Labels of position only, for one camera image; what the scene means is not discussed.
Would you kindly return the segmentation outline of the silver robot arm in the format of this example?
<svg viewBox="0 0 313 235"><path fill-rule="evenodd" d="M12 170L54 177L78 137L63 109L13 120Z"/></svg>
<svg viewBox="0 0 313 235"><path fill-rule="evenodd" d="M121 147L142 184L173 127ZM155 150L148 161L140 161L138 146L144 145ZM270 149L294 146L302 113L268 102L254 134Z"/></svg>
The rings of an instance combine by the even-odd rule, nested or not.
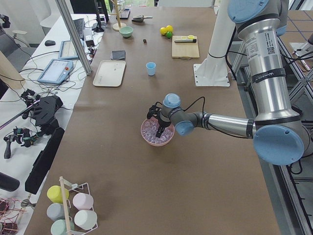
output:
<svg viewBox="0 0 313 235"><path fill-rule="evenodd" d="M218 11L208 59L225 55L231 36L237 33L246 47L258 108L256 118L188 113L181 107L180 97L170 93L161 107L149 109L148 117L159 123L157 134L174 125L182 136L201 127L253 139L257 155L273 165L290 165L312 154L312 138L291 107L278 47L278 36L286 31L287 15L286 0L223 0Z"/></svg>

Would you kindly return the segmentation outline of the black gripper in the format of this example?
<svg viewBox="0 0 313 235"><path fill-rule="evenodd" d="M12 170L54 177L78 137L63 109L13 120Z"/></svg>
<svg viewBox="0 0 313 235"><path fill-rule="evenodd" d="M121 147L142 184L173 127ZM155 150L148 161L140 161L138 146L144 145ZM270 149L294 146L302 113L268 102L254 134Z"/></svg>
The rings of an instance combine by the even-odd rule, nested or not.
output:
<svg viewBox="0 0 313 235"><path fill-rule="evenodd" d="M158 119L159 128L156 132L156 137L161 137L163 133L163 129L169 127L171 125L171 121L164 121L161 118Z"/></svg>

